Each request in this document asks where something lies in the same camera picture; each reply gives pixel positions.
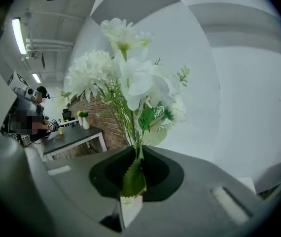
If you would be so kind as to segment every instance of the pipe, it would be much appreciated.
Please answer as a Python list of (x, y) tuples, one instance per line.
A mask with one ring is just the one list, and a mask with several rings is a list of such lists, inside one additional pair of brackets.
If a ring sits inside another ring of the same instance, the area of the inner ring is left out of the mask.
[(72, 51), (72, 49), (32, 49), (32, 50), (27, 50), (27, 53), (29, 53), (29, 52), (46, 52), (46, 51)]
[[(30, 38), (26, 38), (26, 42), (30, 43), (31, 39)], [(32, 39), (33, 44), (56, 44), (56, 45), (70, 45), (70, 46), (74, 46), (75, 43), (73, 42), (67, 42), (67, 41), (62, 41), (62, 40), (55, 40), (55, 39)]]
[(74, 16), (70, 16), (67, 14), (62, 14), (62, 13), (57, 13), (57, 12), (50, 12), (50, 11), (31, 11), (31, 13), (38, 13), (38, 14), (46, 14), (46, 15), (52, 15), (52, 16), (60, 16), (60, 17), (64, 17), (64, 18), (69, 18), (69, 19), (75, 19), (75, 20), (79, 20), (79, 21), (84, 21), (84, 18), (78, 18), (78, 17), (74, 17)]
[(33, 44), (33, 47), (56, 47), (56, 48), (73, 48), (69, 45), (57, 45), (57, 44)]

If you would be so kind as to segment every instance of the small plant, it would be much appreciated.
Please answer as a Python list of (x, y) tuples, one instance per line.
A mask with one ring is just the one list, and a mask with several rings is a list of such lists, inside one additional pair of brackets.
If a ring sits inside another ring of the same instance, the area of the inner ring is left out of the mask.
[(85, 112), (85, 111), (81, 111), (81, 112), (79, 112), (79, 115), (78, 115), (78, 116), (81, 117), (81, 118), (85, 118), (85, 117), (88, 116), (88, 113)]

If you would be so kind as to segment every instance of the flower bouquet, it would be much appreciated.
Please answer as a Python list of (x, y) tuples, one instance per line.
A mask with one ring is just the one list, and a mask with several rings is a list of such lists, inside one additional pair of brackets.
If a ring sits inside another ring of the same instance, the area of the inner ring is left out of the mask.
[[(133, 23), (117, 18), (101, 23), (109, 38), (114, 58), (103, 50), (85, 53), (70, 67), (67, 80), (73, 95), (82, 100), (100, 96), (108, 109), (99, 114), (112, 114), (136, 157), (123, 177), (122, 197), (135, 197), (146, 191), (141, 169), (142, 146), (156, 146), (177, 122), (185, 119), (185, 108), (179, 96), (187, 87), (189, 69), (181, 68), (175, 75), (164, 71), (162, 60), (147, 57), (150, 33), (138, 33)], [(129, 57), (129, 50), (138, 56)]]

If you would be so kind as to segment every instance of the person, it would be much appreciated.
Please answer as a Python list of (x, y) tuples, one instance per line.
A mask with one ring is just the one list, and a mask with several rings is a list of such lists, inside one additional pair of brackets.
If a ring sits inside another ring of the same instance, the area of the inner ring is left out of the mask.
[[(45, 102), (50, 95), (47, 94), (45, 87), (40, 86), (35, 91), (34, 102), (38, 105)], [(36, 124), (37, 129), (33, 134), (30, 135), (30, 140), (35, 144), (42, 143), (43, 139), (47, 136), (47, 132), (54, 131), (54, 128), (49, 125), (49, 121), (42, 115), (42, 121)]]

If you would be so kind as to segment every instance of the white wall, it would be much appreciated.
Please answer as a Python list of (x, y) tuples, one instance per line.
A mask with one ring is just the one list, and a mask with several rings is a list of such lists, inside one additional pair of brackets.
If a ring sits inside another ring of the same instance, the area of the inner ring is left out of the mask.
[(178, 2), (142, 19), (136, 28), (154, 35), (148, 59), (163, 59), (168, 73), (176, 73), (184, 65), (191, 67), (188, 87), (181, 93), (187, 119), (159, 147), (211, 160), (218, 130), (219, 88), (211, 48), (200, 24)]
[(230, 46), (212, 48), (212, 55), (221, 100), (212, 161), (256, 183), (265, 170), (281, 163), (281, 54)]
[[(109, 52), (111, 56), (113, 55), (111, 45), (103, 35), (100, 26), (93, 19), (87, 17), (75, 41), (75, 46), (68, 62), (68, 68), (72, 66), (74, 59), (82, 56), (85, 52), (91, 52), (94, 48), (103, 49)], [(69, 90), (66, 79), (64, 79), (64, 90)]]
[(58, 91), (56, 90), (56, 87), (59, 89), (62, 89), (62, 84), (57, 84), (55, 86), (46, 86), (48, 94), (50, 94), (51, 99), (47, 99), (45, 103), (42, 103), (41, 105), (44, 107), (44, 113), (46, 116), (49, 116), (49, 120), (55, 119), (58, 122), (58, 119), (63, 120), (63, 109), (66, 108), (65, 106), (61, 106), (59, 108), (59, 104), (57, 103), (59, 100), (56, 99), (56, 97), (59, 97)]

